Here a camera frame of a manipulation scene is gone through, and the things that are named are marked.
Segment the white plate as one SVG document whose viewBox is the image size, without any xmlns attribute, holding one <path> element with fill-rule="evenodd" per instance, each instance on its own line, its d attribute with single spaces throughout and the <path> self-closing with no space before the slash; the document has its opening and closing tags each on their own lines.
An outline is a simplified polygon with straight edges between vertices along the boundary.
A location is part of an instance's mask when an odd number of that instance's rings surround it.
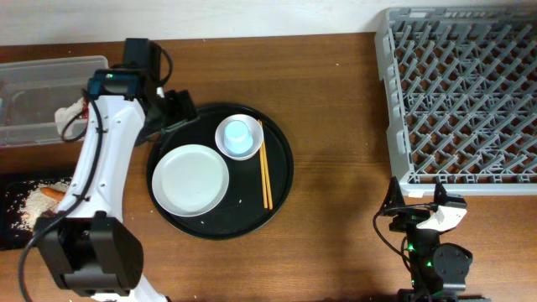
<svg viewBox="0 0 537 302">
<path fill-rule="evenodd" d="M 230 174 L 212 148 L 187 144 L 168 152 L 151 179 L 157 203 L 175 216 L 200 216 L 215 208 L 227 193 Z"/>
</svg>

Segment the red snack wrapper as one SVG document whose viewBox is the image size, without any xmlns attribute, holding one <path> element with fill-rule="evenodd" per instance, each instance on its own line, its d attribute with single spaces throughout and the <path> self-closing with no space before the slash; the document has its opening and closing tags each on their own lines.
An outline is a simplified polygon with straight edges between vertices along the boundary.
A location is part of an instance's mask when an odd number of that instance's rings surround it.
<svg viewBox="0 0 537 302">
<path fill-rule="evenodd" d="M 84 100 L 83 100 L 83 107 L 82 107 L 82 113 L 83 113 L 82 116 L 83 116 L 83 118 L 85 118 L 85 119 L 87 119 L 88 116 L 89 116 L 89 112 L 88 112 L 88 104 L 89 104 L 88 100 L 87 100 L 87 99 L 84 99 Z"/>
</svg>

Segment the white tissue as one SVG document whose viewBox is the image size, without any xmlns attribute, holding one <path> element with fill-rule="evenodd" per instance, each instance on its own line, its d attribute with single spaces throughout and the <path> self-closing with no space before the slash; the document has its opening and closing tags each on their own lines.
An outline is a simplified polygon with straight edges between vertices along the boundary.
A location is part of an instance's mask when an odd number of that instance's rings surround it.
<svg viewBox="0 0 537 302">
<path fill-rule="evenodd" d="M 83 118 L 82 116 L 83 100 L 84 98 L 82 97 L 69 107 L 61 107 L 55 111 L 55 125 L 57 127 L 58 134 L 62 134 L 66 124 L 72 119 L 75 119 L 76 121 L 87 121 L 87 119 Z"/>
</svg>

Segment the orange carrot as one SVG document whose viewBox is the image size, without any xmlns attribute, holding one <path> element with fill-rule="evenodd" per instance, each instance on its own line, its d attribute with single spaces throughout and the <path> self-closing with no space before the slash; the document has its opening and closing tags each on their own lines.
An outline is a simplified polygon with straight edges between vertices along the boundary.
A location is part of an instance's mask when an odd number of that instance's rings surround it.
<svg viewBox="0 0 537 302">
<path fill-rule="evenodd" d="M 62 201 L 65 196 L 64 191 L 56 190 L 50 187 L 42 187 L 40 189 L 41 193 L 48 196 L 49 198 L 52 198 L 56 201 Z"/>
</svg>

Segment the rice pile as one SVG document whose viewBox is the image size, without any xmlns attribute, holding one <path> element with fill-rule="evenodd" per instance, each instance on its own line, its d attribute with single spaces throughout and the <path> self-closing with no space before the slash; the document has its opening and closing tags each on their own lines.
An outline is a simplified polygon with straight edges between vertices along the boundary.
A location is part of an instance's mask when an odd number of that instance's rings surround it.
<svg viewBox="0 0 537 302">
<path fill-rule="evenodd" d="M 30 185 L 30 190 L 26 193 L 16 194 L 15 205 L 10 206 L 10 210 L 16 214 L 16 218 L 10 224 L 10 227 L 31 232 L 40 216 L 45 213 L 55 213 L 60 201 L 56 201 L 42 194 L 40 191 L 42 187 L 50 187 L 66 192 L 68 183 L 66 181 L 59 181 L 52 184 L 34 182 Z"/>
</svg>

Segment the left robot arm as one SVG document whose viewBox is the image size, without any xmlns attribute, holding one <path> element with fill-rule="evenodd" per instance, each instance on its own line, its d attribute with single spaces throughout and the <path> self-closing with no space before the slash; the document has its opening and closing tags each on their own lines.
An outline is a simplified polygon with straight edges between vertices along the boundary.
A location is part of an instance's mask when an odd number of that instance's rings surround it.
<svg viewBox="0 0 537 302">
<path fill-rule="evenodd" d="M 166 301 L 143 276 L 143 247 L 123 225 L 133 149 L 197 118 L 188 91 L 161 92 L 140 69 L 98 70 L 83 89 L 86 133 L 70 187 L 53 217 L 40 217 L 29 246 L 55 284 L 98 301 Z"/>
</svg>

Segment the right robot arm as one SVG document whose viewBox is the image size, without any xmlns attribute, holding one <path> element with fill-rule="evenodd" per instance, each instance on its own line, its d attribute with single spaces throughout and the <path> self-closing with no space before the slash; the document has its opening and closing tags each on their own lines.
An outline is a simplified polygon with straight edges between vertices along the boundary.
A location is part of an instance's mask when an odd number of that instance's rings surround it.
<svg viewBox="0 0 537 302">
<path fill-rule="evenodd" d="M 442 243 L 440 236 L 456 228 L 467 213 L 461 195 L 446 191 L 437 184 L 430 203 L 407 205 L 396 177 L 389 182 L 387 194 L 373 216 L 373 229 L 391 250 L 397 253 L 410 272 L 410 289 L 400 289 L 398 301 L 462 301 L 467 288 L 466 276 L 473 254 L 454 243 Z M 379 231 L 377 219 L 390 216 L 388 228 L 401 232 L 399 247 L 393 246 Z"/>
</svg>

